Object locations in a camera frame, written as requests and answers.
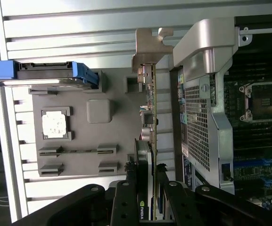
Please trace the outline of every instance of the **motherboard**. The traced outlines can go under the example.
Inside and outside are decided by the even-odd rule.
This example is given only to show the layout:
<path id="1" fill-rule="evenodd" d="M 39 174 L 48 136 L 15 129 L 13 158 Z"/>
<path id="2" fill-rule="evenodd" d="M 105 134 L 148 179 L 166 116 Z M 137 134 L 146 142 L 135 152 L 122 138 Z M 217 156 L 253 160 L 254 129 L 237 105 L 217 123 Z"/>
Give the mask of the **motherboard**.
<path id="1" fill-rule="evenodd" d="M 272 52 L 235 54 L 224 76 L 235 194 L 272 210 Z"/>

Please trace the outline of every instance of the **perforated metal panel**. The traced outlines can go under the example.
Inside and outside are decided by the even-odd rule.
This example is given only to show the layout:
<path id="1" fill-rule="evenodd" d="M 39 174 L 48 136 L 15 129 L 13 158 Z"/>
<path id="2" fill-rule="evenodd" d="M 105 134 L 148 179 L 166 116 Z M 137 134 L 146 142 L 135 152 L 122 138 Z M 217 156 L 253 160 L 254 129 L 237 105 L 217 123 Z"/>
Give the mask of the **perforated metal panel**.
<path id="1" fill-rule="evenodd" d="M 207 100 L 199 97 L 199 86 L 185 89 L 189 154 L 208 171 Z"/>

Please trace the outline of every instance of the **circuit board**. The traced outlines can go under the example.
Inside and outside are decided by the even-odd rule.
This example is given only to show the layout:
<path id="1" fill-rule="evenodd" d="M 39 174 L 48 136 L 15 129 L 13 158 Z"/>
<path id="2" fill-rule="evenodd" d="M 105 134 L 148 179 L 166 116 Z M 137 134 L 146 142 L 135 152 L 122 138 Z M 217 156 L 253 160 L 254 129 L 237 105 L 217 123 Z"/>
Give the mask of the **circuit board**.
<path id="1" fill-rule="evenodd" d="M 272 53 L 235 55 L 224 77 L 235 194 L 272 210 Z"/>

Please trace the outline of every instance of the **silver metal bracket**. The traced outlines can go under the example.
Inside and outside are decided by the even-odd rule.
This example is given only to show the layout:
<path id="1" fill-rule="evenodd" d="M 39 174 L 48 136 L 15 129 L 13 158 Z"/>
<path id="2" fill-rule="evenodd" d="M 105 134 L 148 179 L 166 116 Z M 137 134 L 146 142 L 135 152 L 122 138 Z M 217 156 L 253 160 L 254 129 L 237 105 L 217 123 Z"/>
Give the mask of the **silver metal bracket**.
<path id="1" fill-rule="evenodd" d="M 163 44 L 163 38 L 173 36 L 172 28 L 159 28 L 158 36 L 150 28 L 136 30 L 136 54 L 132 56 L 132 72 L 137 73 L 143 64 L 157 64 L 164 55 L 173 53 L 173 46 Z"/>

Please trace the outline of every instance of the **ventilation grille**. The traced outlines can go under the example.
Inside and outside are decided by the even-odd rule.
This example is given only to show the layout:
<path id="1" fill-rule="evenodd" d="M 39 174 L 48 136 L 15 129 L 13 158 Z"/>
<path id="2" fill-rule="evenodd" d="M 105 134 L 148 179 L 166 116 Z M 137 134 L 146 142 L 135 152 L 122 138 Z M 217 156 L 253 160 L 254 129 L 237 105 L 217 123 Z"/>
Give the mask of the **ventilation grille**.
<path id="1" fill-rule="evenodd" d="M 185 89 L 185 105 L 189 154 L 210 171 L 207 100 L 199 98 L 199 86 Z"/>

